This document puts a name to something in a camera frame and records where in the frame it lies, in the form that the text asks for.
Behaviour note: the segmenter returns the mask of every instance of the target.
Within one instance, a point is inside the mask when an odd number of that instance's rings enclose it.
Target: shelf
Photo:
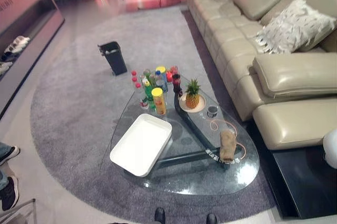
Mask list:
[[[17,36],[29,37],[28,45],[0,76],[0,118],[49,44],[64,18],[53,0],[0,0],[10,2],[0,11],[0,54]]]

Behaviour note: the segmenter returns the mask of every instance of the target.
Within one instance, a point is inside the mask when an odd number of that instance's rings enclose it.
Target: throw pillow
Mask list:
[[[310,7],[305,0],[294,0],[257,33],[264,52],[291,53],[309,43],[324,28],[334,29],[336,19]]]

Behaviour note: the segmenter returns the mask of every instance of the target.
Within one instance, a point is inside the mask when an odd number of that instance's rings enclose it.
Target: red bottle cap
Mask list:
[[[167,82],[172,82],[172,73],[167,72],[166,73],[166,79],[167,79]]]

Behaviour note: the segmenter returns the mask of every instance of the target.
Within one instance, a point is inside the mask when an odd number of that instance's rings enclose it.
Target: pineapple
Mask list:
[[[192,79],[191,83],[187,86],[186,105],[189,108],[195,108],[199,103],[199,88],[198,81]]]

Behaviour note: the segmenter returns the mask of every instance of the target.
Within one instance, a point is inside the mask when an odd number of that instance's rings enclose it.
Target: floor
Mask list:
[[[41,162],[32,139],[29,113],[36,86],[43,72],[47,70],[63,48],[77,36],[83,35],[102,20],[137,11],[142,7],[153,7],[158,0],[77,0],[60,3],[66,19],[48,48],[42,54],[29,77],[12,101],[0,121],[0,139],[9,145],[21,147],[21,153],[1,166],[8,174],[19,178],[20,199],[23,203],[36,198],[37,222],[43,224],[67,223],[111,223],[125,221],[100,212],[80,201],[66,191],[47,171]],[[239,223],[337,223],[337,216],[310,220],[281,220],[276,208],[262,212]]]

